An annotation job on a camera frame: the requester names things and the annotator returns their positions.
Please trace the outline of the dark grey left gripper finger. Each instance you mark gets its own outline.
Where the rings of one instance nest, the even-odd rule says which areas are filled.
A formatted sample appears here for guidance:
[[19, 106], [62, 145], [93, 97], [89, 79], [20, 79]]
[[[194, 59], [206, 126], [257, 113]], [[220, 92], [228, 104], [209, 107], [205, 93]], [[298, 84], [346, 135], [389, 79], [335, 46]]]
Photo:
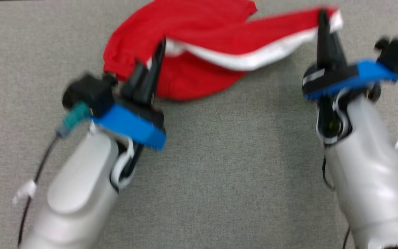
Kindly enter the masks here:
[[123, 85], [123, 98], [135, 102], [147, 102], [145, 81], [148, 74], [147, 67], [141, 62], [136, 62], [132, 74]]
[[152, 55], [151, 66], [145, 81], [145, 104], [151, 104], [156, 91], [165, 56], [166, 39], [163, 38]]

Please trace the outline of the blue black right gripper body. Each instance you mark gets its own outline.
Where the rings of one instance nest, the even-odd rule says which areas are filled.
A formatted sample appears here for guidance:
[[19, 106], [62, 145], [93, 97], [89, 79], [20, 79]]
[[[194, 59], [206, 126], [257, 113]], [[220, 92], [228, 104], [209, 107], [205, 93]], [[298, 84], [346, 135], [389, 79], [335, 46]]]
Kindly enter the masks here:
[[322, 96], [336, 95], [343, 89], [360, 89], [372, 83], [397, 80], [397, 73], [377, 61], [366, 59], [334, 71], [309, 69], [303, 77], [302, 91], [307, 101], [317, 101]]

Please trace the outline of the red shorts with white band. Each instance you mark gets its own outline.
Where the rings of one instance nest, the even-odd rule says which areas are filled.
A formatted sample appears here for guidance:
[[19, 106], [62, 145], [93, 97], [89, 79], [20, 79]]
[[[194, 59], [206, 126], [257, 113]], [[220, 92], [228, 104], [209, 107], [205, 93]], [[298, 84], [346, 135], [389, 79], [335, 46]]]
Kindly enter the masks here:
[[155, 64], [152, 54], [165, 39], [156, 95], [174, 101], [205, 98], [315, 39], [321, 10], [327, 11], [331, 33], [343, 27], [336, 6], [250, 19], [257, 12], [253, 0], [152, 0], [112, 33], [104, 72], [128, 80], [137, 63]]

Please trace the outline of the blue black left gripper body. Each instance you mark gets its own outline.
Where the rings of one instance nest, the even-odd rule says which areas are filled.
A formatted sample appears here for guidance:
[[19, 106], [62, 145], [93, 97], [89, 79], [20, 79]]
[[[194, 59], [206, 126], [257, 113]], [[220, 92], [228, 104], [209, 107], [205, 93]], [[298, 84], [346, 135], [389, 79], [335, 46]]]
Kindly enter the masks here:
[[115, 103], [101, 117], [91, 120], [113, 134], [129, 137], [148, 148], [162, 151], [167, 134], [164, 126], [164, 112], [152, 105], [114, 96]]

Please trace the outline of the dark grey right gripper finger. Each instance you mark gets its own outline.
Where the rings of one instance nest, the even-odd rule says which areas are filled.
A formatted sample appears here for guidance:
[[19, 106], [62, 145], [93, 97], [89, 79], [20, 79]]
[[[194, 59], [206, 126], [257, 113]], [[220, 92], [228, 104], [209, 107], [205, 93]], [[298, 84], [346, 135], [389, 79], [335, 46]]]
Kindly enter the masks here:
[[336, 66], [337, 67], [347, 66], [347, 59], [338, 34], [331, 33], [330, 36], [333, 48], [333, 59], [335, 61]]
[[317, 40], [317, 66], [330, 68], [330, 18], [326, 10], [319, 10], [319, 28]]

